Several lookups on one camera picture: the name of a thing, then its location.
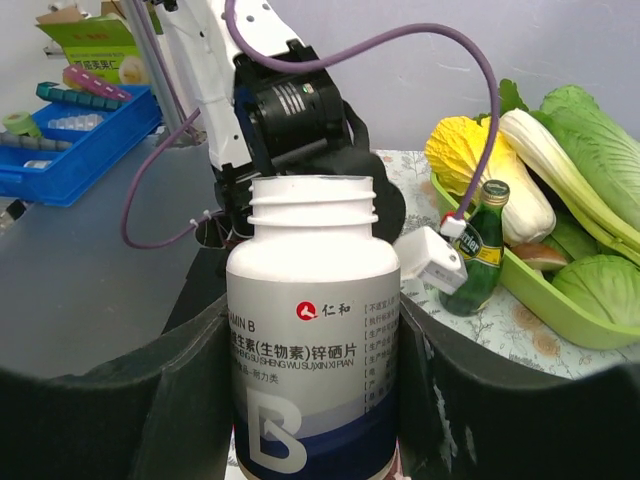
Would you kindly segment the white blue pill bottle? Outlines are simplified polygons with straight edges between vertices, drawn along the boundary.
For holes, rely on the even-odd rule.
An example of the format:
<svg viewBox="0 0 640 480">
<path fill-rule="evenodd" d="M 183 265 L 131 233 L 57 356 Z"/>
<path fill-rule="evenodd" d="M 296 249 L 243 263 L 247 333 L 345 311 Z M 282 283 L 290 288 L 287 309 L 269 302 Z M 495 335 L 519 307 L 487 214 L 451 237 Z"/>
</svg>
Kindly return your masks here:
<svg viewBox="0 0 640 480">
<path fill-rule="evenodd" d="M 227 261 L 234 433 L 250 479 L 381 479 L 397 436 L 400 267 L 373 181 L 252 184 Z"/>
</svg>

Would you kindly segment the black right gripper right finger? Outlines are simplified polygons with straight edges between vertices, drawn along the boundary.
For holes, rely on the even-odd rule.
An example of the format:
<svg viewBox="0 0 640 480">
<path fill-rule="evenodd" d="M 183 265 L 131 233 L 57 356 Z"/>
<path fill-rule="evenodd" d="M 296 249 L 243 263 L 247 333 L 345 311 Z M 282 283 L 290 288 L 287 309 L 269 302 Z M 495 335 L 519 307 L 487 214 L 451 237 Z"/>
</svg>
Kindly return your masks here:
<svg viewBox="0 0 640 480">
<path fill-rule="evenodd" d="M 412 479 L 636 479 L 639 367 L 567 380 L 400 298 L 399 448 Z"/>
</svg>

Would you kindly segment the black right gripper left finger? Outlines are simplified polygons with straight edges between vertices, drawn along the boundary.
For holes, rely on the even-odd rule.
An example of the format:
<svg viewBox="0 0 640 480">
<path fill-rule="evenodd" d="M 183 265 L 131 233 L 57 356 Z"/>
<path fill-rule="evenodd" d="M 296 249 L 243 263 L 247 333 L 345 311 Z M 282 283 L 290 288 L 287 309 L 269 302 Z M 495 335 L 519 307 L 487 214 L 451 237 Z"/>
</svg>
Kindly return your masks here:
<svg viewBox="0 0 640 480">
<path fill-rule="evenodd" d="M 221 479 L 231 429 L 225 298 L 81 376 L 1 371 L 4 479 Z"/>
</svg>

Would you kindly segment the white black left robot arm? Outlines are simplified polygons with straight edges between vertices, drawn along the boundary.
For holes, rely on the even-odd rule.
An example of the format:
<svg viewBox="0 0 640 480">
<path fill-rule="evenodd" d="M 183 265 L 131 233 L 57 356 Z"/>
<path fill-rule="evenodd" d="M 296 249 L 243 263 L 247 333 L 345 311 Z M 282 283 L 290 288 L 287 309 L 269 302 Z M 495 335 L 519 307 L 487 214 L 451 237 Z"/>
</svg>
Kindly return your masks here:
<svg viewBox="0 0 640 480">
<path fill-rule="evenodd" d="M 281 73 L 252 60 L 228 33 L 221 1 L 156 1 L 164 60 L 198 109 L 209 142 L 220 212 L 192 224 L 205 246 L 230 249 L 253 234 L 250 187 L 275 175 L 373 179 L 375 237 L 400 235 L 406 203 L 370 149 L 364 121 L 325 70 Z"/>
</svg>

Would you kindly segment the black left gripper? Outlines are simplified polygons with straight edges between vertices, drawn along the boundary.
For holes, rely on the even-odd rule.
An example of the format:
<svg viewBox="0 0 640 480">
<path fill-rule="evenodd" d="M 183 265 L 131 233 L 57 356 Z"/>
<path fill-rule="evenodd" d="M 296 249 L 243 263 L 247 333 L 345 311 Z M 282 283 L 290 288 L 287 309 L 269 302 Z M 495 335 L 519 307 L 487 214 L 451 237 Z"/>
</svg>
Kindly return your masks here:
<svg viewBox="0 0 640 480">
<path fill-rule="evenodd" d="M 232 61 L 230 111 L 217 123 L 212 157 L 223 224 L 233 237 L 252 237 L 248 218 L 253 180 L 276 175 L 369 176 L 375 193 L 375 237 L 400 235 L 406 203 L 370 149 L 366 124 L 325 70 L 287 74 L 246 54 Z"/>
</svg>

